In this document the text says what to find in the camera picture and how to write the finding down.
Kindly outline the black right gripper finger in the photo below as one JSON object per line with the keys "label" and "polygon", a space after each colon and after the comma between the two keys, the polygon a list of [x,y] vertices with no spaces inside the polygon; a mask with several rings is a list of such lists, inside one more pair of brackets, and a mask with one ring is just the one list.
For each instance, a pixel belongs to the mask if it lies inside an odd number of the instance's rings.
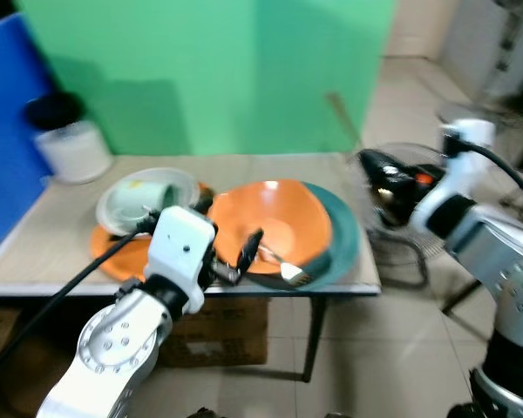
{"label": "black right gripper finger", "polygon": [[382,210],[401,212],[404,208],[404,179],[370,179],[370,197]]}
{"label": "black right gripper finger", "polygon": [[357,153],[358,163],[369,178],[388,179],[404,175],[404,163],[388,152],[361,150]]}

